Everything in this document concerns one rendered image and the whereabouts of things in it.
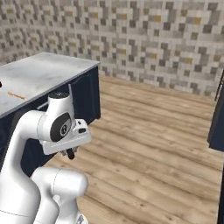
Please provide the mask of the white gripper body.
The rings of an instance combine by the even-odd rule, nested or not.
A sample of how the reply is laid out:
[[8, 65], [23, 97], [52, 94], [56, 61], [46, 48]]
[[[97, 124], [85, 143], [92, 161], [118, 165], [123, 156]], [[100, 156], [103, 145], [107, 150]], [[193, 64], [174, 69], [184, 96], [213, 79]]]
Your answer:
[[63, 139], [61, 139], [60, 141], [56, 143], [41, 141], [41, 144], [43, 147], [44, 154], [50, 155], [53, 153], [57, 153], [59, 151], [65, 151], [70, 148], [74, 148], [76, 146], [87, 144], [90, 141], [91, 141], [90, 132], [86, 131], [85, 133], [76, 134], [72, 138], [65, 136]]

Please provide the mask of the navy lower cupboard door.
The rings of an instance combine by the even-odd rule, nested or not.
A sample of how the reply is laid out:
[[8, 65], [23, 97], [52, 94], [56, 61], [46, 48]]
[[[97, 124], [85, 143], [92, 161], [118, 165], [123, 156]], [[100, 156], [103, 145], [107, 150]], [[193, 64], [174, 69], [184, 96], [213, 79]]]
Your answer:
[[44, 154], [42, 145], [39, 143], [39, 140], [28, 139], [24, 147], [24, 154], [21, 160], [21, 168], [23, 172], [28, 177], [30, 177], [38, 167], [45, 165], [54, 156], [55, 153], [51, 155]]

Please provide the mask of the navy cupboard door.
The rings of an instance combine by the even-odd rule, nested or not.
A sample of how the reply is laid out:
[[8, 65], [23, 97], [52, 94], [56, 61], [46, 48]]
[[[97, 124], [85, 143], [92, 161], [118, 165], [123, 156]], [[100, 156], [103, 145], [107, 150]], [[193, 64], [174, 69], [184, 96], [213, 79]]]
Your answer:
[[71, 84], [74, 116], [90, 124], [101, 117], [98, 67], [87, 71]]
[[28, 139], [24, 147], [24, 154], [21, 160], [21, 168], [23, 172], [28, 177], [30, 177], [38, 167], [45, 165], [54, 156], [55, 153], [51, 155], [44, 154], [42, 145], [39, 143], [39, 140]]

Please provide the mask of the orange thin tool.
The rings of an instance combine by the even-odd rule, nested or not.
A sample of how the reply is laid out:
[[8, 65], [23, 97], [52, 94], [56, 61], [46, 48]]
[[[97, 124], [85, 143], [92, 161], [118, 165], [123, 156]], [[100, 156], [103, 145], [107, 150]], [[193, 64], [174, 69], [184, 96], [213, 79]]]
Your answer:
[[7, 94], [8, 94], [9, 96], [14, 96], [14, 97], [17, 97], [17, 98], [22, 99], [22, 100], [25, 99], [24, 96], [21, 96], [21, 95], [18, 95], [18, 94], [13, 94], [12, 92], [7, 92]]

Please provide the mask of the navy cupboard run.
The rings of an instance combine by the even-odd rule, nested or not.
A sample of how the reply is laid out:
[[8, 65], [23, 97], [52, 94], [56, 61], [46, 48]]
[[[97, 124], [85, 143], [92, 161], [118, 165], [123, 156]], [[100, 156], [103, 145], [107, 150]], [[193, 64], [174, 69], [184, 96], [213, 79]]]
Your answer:
[[[216, 101], [207, 142], [213, 150], [224, 153], [224, 70], [214, 100]], [[224, 224], [224, 162], [222, 168], [217, 224]]]

